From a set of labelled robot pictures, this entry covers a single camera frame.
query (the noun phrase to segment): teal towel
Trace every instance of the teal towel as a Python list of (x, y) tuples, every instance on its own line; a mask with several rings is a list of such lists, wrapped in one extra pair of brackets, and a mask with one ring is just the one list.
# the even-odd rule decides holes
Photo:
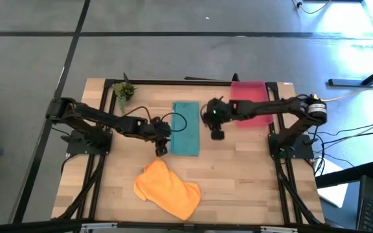
[[(177, 155), (198, 156), (199, 154), (199, 104), (198, 102), (174, 102), (172, 109), (183, 115), (187, 125), (181, 132), (171, 133), (170, 152)], [(180, 130), (185, 121), (179, 115), (172, 115), (172, 130)]]

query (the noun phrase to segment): wooden table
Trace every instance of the wooden table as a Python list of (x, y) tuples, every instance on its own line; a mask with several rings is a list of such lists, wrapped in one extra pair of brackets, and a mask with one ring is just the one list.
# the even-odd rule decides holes
[[(104, 80), (88, 79), (82, 102), (98, 108)], [(146, 106), (151, 116), (163, 116), (177, 100), (198, 101), (200, 106), (213, 97), (230, 97), (230, 87), (189, 85), (136, 85), (136, 93), (127, 111)], [(292, 83), (278, 83), (280, 98), (295, 96)], [(111, 93), (105, 109), (109, 109)], [(115, 114), (120, 115), (118, 107)], [(146, 117), (138, 110), (134, 116)], [(289, 127), (296, 117), (284, 114)], [(275, 115), (275, 127), (279, 129)], [(210, 130), (200, 123), (198, 157), (167, 154), (162, 160), (183, 181), (194, 182), (201, 189), (201, 202), (187, 221), (190, 223), (283, 224), (277, 175), (267, 144), (268, 126), (238, 129), (234, 122), (224, 124), (225, 140), (211, 140)], [(52, 216), (57, 217), (79, 193), (87, 165), (87, 155), (77, 156), (64, 168)], [(113, 144), (106, 157), (95, 219), (99, 221), (134, 221), (179, 223), (180, 219), (151, 201), (141, 201), (133, 192), (133, 182), (143, 168), (155, 159), (150, 142), (129, 139), (114, 132)], [(297, 190), (315, 217), (324, 221), (312, 168), (302, 159), (293, 159)], [(91, 194), (87, 196), (84, 216), (88, 215)], [(287, 194), (290, 218), (294, 222), (293, 203)]]

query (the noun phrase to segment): orange cloth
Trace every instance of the orange cloth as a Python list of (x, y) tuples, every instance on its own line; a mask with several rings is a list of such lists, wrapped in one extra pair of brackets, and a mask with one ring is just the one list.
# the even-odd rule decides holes
[(151, 200), (182, 220), (192, 215), (201, 200), (198, 185), (182, 182), (160, 158), (145, 167), (133, 190), (143, 201)]

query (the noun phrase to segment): gray floor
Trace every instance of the gray floor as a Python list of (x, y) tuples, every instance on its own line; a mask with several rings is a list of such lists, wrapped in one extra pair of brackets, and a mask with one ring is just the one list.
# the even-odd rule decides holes
[[(73, 31), (83, 3), (0, 0), (0, 30)], [(321, 4), (304, 6), (313, 10)], [(103, 30), (373, 34), (359, 3), (332, 3), (318, 14), (306, 15), (296, 11), (291, 0), (92, 1), (83, 31)], [(0, 38), (0, 148), (5, 151), (0, 157), (0, 224), (10, 220), (70, 42), (71, 38)], [(63, 95), (79, 99), (86, 78), (121, 78), (123, 72), (132, 79), (220, 80), (237, 72), (242, 80), (293, 82), (298, 93), (332, 98), (357, 89), (328, 87), (327, 79), (362, 79), (373, 73), (373, 39), (80, 38)], [(323, 131), (371, 124), (373, 91), (329, 103), (328, 109)], [(66, 147), (59, 137), (54, 131), (50, 135), (25, 221), (51, 216)], [(326, 152), (353, 164), (373, 161), (373, 136)]]

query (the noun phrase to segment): small plant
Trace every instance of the small plant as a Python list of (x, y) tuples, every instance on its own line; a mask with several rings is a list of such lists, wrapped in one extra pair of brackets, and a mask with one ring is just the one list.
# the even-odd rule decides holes
[(135, 94), (136, 88), (128, 82), (116, 83), (113, 88), (117, 96), (117, 104), (119, 105), (120, 112), (124, 113), (124, 108), (133, 94)]

